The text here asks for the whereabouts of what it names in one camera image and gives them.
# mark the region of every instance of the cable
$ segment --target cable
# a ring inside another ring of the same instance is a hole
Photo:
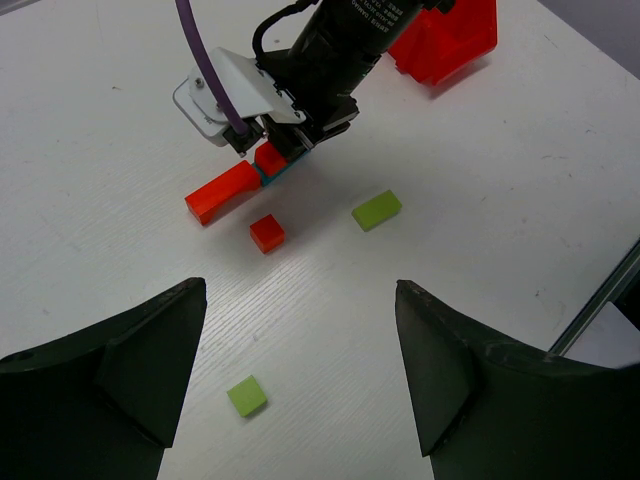
[[[269,18],[267,18],[264,22],[262,22],[258,28],[256,28],[255,33],[253,34],[253,51],[256,54],[256,60],[258,63],[264,58],[264,49],[262,48],[262,37],[264,34],[273,27],[276,23],[282,20],[284,17],[288,17],[289,15],[294,15],[296,13],[300,13],[307,9],[310,5],[315,5],[320,0],[297,0],[296,3],[292,5],[287,5],[282,10],[274,13]]]
[[[202,38],[198,32],[196,26],[196,20],[193,17],[193,11],[191,10],[191,3],[189,0],[176,0],[176,7],[178,8],[178,15],[180,16],[180,23],[182,24],[182,30],[184,36],[187,38],[187,43],[193,54],[193,58],[196,60],[196,65],[200,68],[204,81],[207,82],[211,93],[215,97],[218,105],[222,109],[223,113],[229,120],[229,125],[235,130],[238,135],[244,135],[249,131],[249,126],[242,120],[242,117],[238,114],[238,111],[233,106],[233,103],[229,99],[229,95],[225,91],[220,78],[216,73],[209,54],[202,43]]]

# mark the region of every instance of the white bracket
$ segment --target white bracket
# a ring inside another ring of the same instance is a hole
[[[215,48],[209,52],[209,58],[242,118],[269,115],[276,123],[289,124],[306,120],[302,111],[293,108],[293,98],[276,88],[275,80],[257,67],[255,59],[224,48]],[[197,66],[173,93],[173,101],[205,138],[218,147],[227,145],[222,134],[229,121]]]

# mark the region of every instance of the white tabletop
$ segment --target white tabletop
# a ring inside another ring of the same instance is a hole
[[[194,10],[210,48],[249,55],[287,3]],[[194,63],[173,2],[0,17],[0,356],[202,276],[209,309],[160,479],[429,478],[395,281],[548,348],[640,224],[640,82],[534,0],[499,9],[483,68],[436,95],[385,57],[347,134],[206,229],[183,197],[238,159],[172,103]],[[363,233],[351,210],[389,188],[403,211]],[[267,213],[288,241],[263,256],[248,227]],[[250,374],[270,407],[245,422],[225,392]]]

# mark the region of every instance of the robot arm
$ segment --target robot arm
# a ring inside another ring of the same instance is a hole
[[[194,41],[188,0],[176,1],[198,65],[174,93],[175,103],[215,145],[230,144],[244,156],[266,136],[289,163],[349,128],[359,113],[351,94],[422,8],[447,13],[455,4],[298,0],[258,27],[253,37],[256,58],[248,59],[222,48],[205,55],[197,30]],[[317,3],[290,49],[263,50],[262,37],[271,26]]]

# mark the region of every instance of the green cube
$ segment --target green cube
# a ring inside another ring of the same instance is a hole
[[[267,403],[267,396],[253,375],[229,390],[227,395],[241,417],[248,417]]]
[[[356,219],[360,228],[368,232],[373,227],[396,215],[401,208],[400,200],[396,198],[391,190],[387,190],[355,208],[351,215]]]

